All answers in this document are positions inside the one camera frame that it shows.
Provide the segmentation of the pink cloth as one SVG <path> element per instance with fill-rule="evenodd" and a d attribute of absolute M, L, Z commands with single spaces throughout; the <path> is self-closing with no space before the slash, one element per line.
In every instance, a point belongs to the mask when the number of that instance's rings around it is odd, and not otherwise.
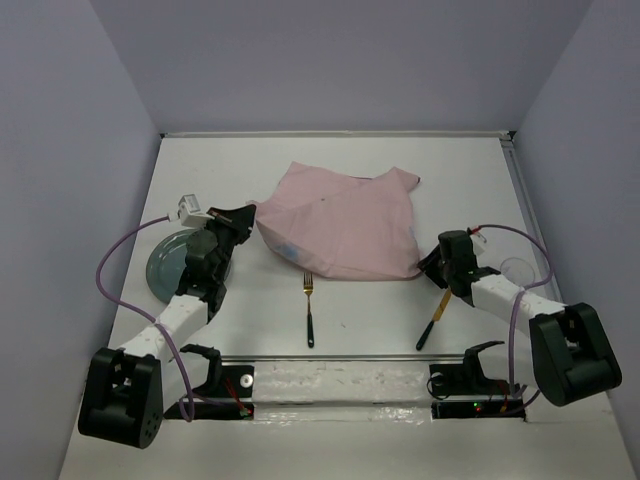
<path fill-rule="evenodd" d="M 364 178 L 293 162 L 256 204 L 256 226 L 270 250 L 325 278 L 411 279 L 420 250 L 410 193 L 419 183 L 397 167 Z"/>

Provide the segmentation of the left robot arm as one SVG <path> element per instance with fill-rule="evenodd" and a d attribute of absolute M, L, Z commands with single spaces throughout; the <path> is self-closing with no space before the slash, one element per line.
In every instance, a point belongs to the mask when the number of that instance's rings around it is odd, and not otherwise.
<path fill-rule="evenodd" d="M 191 339 L 219 312 L 233 251 L 249 239 L 255 213 L 252 204 L 202 210 L 194 196 L 186 195 L 177 212 L 163 216 L 163 221 L 179 221 L 191 230 L 177 288 L 157 316 L 118 303 L 149 324 L 122 345 L 93 355 L 78 415 L 80 434 L 144 449 L 155 439 L 167 410 L 177 407 L 191 422 L 198 404 L 218 403 L 211 396 L 217 389 L 230 396 L 240 419 L 252 417 L 253 407 L 241 400 L 223 372 L 220 352 Z"/>

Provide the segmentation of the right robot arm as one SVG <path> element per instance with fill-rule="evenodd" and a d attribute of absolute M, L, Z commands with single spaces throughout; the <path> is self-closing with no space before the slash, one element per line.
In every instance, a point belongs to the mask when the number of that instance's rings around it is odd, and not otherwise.
<path fill-rule="evenodd" d="M 507 340 L 465 351 L 462 384 L 482 392 L 499 383 L 513 399 L 532 388 L 558 407 L 619 387 L 622 371 L 596 310 L 537 295 L 548 277 L 519 286 L 499 270 L 479 265 L 474 240 L 480 232 L 475 227 L 441 233 L 417 265 L 447 297 L 509 326 Z"/>

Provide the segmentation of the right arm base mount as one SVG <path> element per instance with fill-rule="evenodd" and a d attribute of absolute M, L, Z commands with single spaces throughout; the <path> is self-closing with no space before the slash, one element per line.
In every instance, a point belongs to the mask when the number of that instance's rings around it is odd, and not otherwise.
<path fill-rule="evenodd" d="M 508 380 L 489 379 L 481 367 L 479 354 L 502 345 L 485 342 L 468 348 L 458 363 L 429 367 L 426 388 L 434 419 L 526 418 L 524 402 L 510 395 Z"/>

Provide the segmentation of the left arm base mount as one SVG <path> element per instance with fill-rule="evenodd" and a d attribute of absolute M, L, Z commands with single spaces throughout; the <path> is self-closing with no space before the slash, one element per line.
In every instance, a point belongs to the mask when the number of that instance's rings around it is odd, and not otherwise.
<path fill-rule="evenodd" d="M 255 368 L 226 364 L 214 347 L 187 344 L 180 350 L 194 396 L 194 420 L 250 421 Z"/>

